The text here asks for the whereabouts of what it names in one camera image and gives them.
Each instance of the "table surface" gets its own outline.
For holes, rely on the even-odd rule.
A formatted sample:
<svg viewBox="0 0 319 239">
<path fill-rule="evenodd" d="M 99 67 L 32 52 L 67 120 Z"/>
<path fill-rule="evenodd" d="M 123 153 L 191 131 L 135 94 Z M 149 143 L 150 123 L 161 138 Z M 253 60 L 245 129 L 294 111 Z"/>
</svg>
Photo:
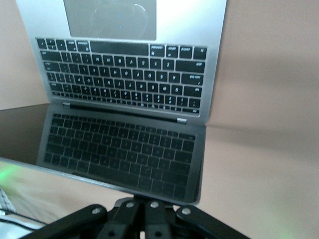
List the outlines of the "table surface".
<svg viewBox="0 0 319 239">
<path fill-rule="evenodd" d="M 48 105 L 0 111 L 0 156 L 35 158 Z M 198 207 L 253 239 L 319 235 L 318 142 L 304 135 L 208 126 Z M 0 162 L 19 213 L 52 222 L 132 195 Z"/>
</svg>

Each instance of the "aluminum laptop body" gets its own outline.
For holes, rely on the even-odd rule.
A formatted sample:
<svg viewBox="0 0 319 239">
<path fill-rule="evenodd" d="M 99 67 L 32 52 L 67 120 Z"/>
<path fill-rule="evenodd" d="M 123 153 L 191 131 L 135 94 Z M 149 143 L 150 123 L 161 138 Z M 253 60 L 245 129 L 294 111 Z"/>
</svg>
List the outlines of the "aluminum laptop body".
<svg viewBox="0 0 319 239">
<path fill-rule="evenodd" d="M 51 102 L 37 166 L 198 202 L 226 0 L 16 2 Z"/>
</svg>

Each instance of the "space bar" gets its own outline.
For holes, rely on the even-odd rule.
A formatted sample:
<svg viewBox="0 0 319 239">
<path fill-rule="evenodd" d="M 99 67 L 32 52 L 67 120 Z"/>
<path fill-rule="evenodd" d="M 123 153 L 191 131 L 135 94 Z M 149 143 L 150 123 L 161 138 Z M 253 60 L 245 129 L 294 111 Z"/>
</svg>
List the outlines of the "space bar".
<svg viewBox="0 0 319 239">
<path fill-rule="evenodd" d="M 148 56 L 149 46 L 138 43 L 91 41 L 91 51 L 106 54 Z"/>
<path fill-rule="evenodd" d="M 114 184 L 124 184 L 125 186 L 137 187 L 139 177 L 132 174 L 123 173 L 119 170 L 113 170 L 101 165 L 91 164 L 89 174 L 103 178 L 106 182 Z"/>
</svg>

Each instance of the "screw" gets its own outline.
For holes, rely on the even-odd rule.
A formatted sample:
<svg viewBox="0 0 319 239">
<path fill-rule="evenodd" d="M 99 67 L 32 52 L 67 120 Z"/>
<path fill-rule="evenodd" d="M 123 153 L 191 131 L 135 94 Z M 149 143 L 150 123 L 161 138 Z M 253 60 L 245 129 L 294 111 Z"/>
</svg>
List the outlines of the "screw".
<svg viewBox="0 0 319 239">
<path fill-rule="evenodd" d="M 152 202 L 151 203 L 151 208 L 158 208 L 160 205 L 158 202 Z"/>
<path fill-rule="evenodd" d="M 183 213 L 184 215 L 189 215 L 191 213 L 190 209 L 189 208 L 183 208 L 181 210 L 181 213 Z"/>
<path fill-rule="evenodd" d="M 101 209 L 100 208 L 95 208 L 92 210 L 92 214 L 98 214 L 100 213 Z"/>
<path fill-rule="evenodd" d="M 132 208 L 132 207 L 134 207 L 134 203 L 132 203 L 132 202 L 127 203 L 127 204 L 126 204 L 126 207 L 127 207 L 127 208 Z"/>
</svg>

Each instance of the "black keyboard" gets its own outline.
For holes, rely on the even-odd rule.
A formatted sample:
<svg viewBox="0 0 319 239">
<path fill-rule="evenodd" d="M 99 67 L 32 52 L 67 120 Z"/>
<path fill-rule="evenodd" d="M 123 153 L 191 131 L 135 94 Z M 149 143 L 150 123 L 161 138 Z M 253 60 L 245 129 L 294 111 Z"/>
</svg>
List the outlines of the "black keyboard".
<svg viewBox="0 0 319 239">
<path fill-rule="evenodd" d="M 155 127 L 54 114 L 44 162 L 118 186 L 182 199 L 194 141 L 194 135 Z"/>
<path fill-rule="evenodd" d="M 38 38 L 53 95 L 199 114 L 206 47 Z"/>
</svg>

